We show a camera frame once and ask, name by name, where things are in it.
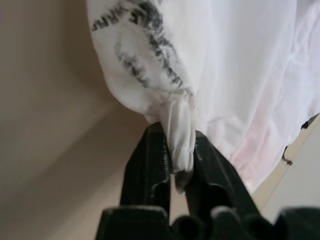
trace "white fabric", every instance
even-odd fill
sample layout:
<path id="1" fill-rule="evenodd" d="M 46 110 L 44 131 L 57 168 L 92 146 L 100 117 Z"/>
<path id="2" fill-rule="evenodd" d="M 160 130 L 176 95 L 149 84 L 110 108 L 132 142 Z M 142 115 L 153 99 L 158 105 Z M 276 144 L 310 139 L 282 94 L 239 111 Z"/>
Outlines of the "white fabric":
<path id="1" fill-rule="evenodd" d="M 161 121 L 176 171 L 192 168 L 197 129 L 252 192 L 320 112 L 319 1 L 87 5 L 110 91 Z"/>

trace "beige wall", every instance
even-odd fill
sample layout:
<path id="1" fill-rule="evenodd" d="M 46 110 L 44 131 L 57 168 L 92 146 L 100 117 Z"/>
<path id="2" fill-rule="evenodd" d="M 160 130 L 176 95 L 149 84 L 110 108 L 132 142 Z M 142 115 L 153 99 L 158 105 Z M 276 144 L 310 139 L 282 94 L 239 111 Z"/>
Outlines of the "beige wall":
<path id="1" fill-rule="evenodd" d="M 0 1 L 0 202 L 110 109 L 84 0 Z"/>
<path id="2" fill-rule="evenodd" d="M 102 210 L 119 204 L 124 166 L 145 127 L 142 115 L 113 106 L 50 167 L 0 204 L 0 239 L 94 239 Z"/>

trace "white cloth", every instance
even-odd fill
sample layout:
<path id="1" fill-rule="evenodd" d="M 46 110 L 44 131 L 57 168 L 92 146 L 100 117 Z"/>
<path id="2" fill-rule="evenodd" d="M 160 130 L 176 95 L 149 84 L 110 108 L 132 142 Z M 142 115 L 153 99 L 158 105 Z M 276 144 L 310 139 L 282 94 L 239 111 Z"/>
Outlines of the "white cloth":
<path id="1" fill-rule="evenodd" d="M 253 192 L 320 112 L 316 0 L 87 0 L 111 93 L 160 120 L 176 171 L 195 129 Z"/>

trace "black scribble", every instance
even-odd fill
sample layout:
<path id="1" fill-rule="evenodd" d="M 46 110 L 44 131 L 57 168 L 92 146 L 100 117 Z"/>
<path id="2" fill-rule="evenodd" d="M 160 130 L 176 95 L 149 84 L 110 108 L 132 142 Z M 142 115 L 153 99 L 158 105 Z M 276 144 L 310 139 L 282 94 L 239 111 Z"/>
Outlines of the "black scribble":
<path id="1" fill-rule="evenodd" d="M 142 27 L 147 36 L 151 50 L 158 61 L 162 62 L 162 68 L 166 72 L 171 84 L 180 88 L 184 82 L 173 70 L 170 60 L 179 63 L 177 52 L 173 44 L 165 37 L 162 15 L 158 9 L 147 0 L 129 0 L 135 3 L 135 8 L 130 10 L 132 23 Z"/>
<path id="2" fill-rule="evenodd" d="M 107 13 L 104 13 L 100 19 L 93 22 L 91 31 L 97 31 L 109 27 L 110 25 L 117 24 L 129 10 L 126 9 L 121 2 L 117 3 L 114 7 L 109 9 Z"/>
<path id="3" fill-rule="evenodd" d="M 144 88 L 148 88 L 150 79 L 146 77 L 146 69 L 139 65 L 138 57 L 136 55 L 130 56 L 128 53 L 122 51 L 120 41 L 115 44 L 115 55 L 122 66 L 129 71 L 129 73 L 142 84 Z"/>
<path id="4" fill-rule="evenodd" d="M 165 37 L 162 15 L 157 7 L 149 0 L 119 1 L 108 13 L 103 14 L 100 19 L 94 21 L 91 30 L 94 32 L 98 29 L 115 25 L 123 19 L 141 27 L 154 56 L 162 63 L 162 69 L 168 77 L 169 83 L 171 85 L 177 85 L 176 88 L 181 88 L 184 85 L 184 81 L 176 73 L 174 67 L 174 65 L 180 64 L 178 54 L 173 44 Z M 119 49 L 116 49 L 116 52 L 116 54 L 120 54 Z M 137 65 L 138 56 L 129 56 L 124 52 L 121 53 L 121 56 L 122 64 L 126 65 L 130 73 L 141 82 L 144 87 L 148 86 L 149 81 L 146 83 L 145 77 L 142 77 L 146 72 L 145 68 Z"/>

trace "white wall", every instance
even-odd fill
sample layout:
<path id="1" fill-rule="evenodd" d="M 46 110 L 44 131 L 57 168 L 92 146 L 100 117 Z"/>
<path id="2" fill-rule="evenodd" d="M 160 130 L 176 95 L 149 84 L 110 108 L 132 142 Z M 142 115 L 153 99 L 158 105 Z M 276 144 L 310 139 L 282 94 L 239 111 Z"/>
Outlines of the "white wall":
<path id="1" fill-rule="evenodd" d="M 320 208 L 320 122 L 303 144 L 297 159 L 293 160 L 279 182 L 262 214 L 274 221 L 285 207 Z"/>
<path id="2" fill-rule="evenodd" d="M 85 0 L 0 1 L 0 203 L 109 110 Z"/>

